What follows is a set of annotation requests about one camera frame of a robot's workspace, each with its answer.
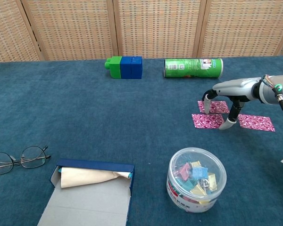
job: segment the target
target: open box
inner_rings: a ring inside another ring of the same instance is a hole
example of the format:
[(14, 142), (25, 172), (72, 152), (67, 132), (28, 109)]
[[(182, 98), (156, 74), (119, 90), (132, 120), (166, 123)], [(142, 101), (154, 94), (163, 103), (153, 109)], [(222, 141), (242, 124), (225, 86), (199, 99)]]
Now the open box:
[[(105, 182), (61, 188), (61, 167), (131, 173)], [(38, 226), (125, 226), (127, 223), (134, 165), (60, 159), (50, 177), (55, 189)]]

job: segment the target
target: green lego block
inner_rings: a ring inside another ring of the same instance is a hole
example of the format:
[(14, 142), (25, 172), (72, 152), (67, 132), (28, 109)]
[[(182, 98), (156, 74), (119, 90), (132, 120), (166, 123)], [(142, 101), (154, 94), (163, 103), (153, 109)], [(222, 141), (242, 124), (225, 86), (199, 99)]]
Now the green lego block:
[(121, 79), (121, 56), (113, 56), (112, 58), (108, 58), (105, 62), (105, 68), (110, 69), (111, 77), (114, 79)]

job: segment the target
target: woven wall panel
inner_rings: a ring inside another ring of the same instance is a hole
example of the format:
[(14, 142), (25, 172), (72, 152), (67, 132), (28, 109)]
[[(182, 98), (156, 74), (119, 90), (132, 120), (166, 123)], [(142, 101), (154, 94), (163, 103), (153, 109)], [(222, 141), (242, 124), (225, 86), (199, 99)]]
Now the woven wall panel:
[(27, 0), (49, 60), (113, 55), (106, 0)]
[(274, 55), (283, 37), (283, 0), (211, 2), (199, 57)]
[(118, 0), (120, 53), (191, 57), (199, 8), (200, 0)]
[(14, 0), (0, 0), (0, 62), (39, 60)]

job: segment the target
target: pink square paper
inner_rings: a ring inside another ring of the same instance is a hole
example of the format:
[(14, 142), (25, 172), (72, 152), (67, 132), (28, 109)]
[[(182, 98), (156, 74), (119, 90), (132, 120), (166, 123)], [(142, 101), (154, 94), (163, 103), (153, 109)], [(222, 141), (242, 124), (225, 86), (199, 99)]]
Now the pink square paper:
[(221, 114), (192, 114), (192, 118), (198, 129), (216, 129), (224, 123)]
[[(198, 101), (199, 110), (201, 113), (204, 113), (203, 102)], [(209, 108), (210, 113), (229, 113), (227, 104), (225, 101), (211, 101), (211, 105)]]
[(269, 117), (239, 114), (238, 120), (240, 126), (243, 128), (275, 132), (275, 128)]

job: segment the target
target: eyeglass lens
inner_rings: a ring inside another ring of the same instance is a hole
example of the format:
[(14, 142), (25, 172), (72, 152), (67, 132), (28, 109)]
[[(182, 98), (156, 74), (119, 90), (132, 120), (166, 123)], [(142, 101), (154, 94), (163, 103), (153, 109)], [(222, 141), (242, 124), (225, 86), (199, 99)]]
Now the eyeglass lens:
[(10, 172), (13, 168), (13, 161), (6, 153), (0, 152), (0, 175)]
[(45, 163), (45, 153), (39, 147), (29, 147), (21, 154), (21, 164), (26, 168), (35, 168)]

